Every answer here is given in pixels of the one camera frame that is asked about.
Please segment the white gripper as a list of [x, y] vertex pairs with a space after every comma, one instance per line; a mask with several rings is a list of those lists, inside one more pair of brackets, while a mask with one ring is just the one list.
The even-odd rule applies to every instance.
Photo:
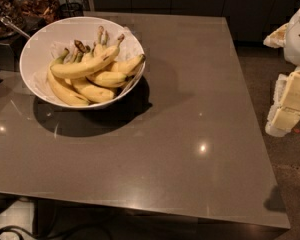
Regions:
[[[300, 8], [285, 23], [269, 34], [263, 44], [270, 48], [284, 48], [285, 59], [300, 66]], [[289, 75], [280, 74], [273, 95], [265, 131], [274, 137], [284, 137], [300, 121], [300, 67]]]

